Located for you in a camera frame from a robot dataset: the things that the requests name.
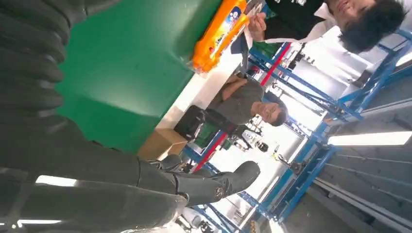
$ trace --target equipment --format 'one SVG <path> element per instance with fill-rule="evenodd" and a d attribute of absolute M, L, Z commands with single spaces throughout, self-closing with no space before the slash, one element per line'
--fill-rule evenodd
<path fill-rule="evenodd" d="M 223 51 L 243 31 L 248 17 L 243 14 L 245 0 L 224 0 L 202 39 L 195 46 L 193 69 L 198 73 L 209 72 L 220 60 Z"/>
<path fill-rule="evenodd" d="M 192 105 L 180 119 L 174 130 L 189 142 L 196 139 L 201 127 L 206 121 L 206 111 Z"/>

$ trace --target green table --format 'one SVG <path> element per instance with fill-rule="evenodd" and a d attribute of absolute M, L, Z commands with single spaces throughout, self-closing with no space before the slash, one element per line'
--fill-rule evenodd
<path fill-rule="evenodd" d="M 186 63 L 221 0 L 124 0 L 77 25 L 59 113 L 135 153 L 193 75 Z"/>

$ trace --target ceiling light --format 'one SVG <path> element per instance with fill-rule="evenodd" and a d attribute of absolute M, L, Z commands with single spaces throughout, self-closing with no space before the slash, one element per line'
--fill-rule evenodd
<path fill-rule="evenodd" d="M 64 187 L 73 187 L 76 184 L 75 179 L 56 177 L 56 176 L 39 176 L 36 180 L 36 183 L 45 183 L 55 186 L 64 186 Z"/>
<path fill-rule="evenodd" d="M 403 64 L 407 63 L 408 61 L 410 61 L 411 59 L 412 59 L 412 52 L 406 54 L 401 59 L 399 59 L 399 61 L 396 63 L 396 66 L 398 67 L 400 65 L 403 65 Z"/>
<path fill-rule="evenodd" d="M 397 146 L 404 145 L 411 136 L 411 131 L 332 136 L 329 138 L 328 144 L 335 146 Z"/>
<path fill-rule="evenodd" d="M 17 224 L 55 224 L 61 222 L 60 220 L 31 220 L 31 219 L 20 219 Z"/>

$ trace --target young man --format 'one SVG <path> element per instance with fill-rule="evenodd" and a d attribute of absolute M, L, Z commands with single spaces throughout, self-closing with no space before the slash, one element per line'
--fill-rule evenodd
<path fill-rule="evenodd" d="M 282 125 L 288 118 L 285 104 L 281 100 L 263 103 L 263 94 L 258 82 L 232 75 L 208 108 L 237 125 L 247 123 L 256 114 L 273 126 Z"/>
<path fill-rule="evenodd" d="M 265 21 L 264 13 L 250 18 L 249 31 L 255 41 L 309 42 L 337 25 L 343 46 L 359 53 L 373 48 L 393 33 L 405 18 L 396 0 L 266 0 L 276 13 Z"/>

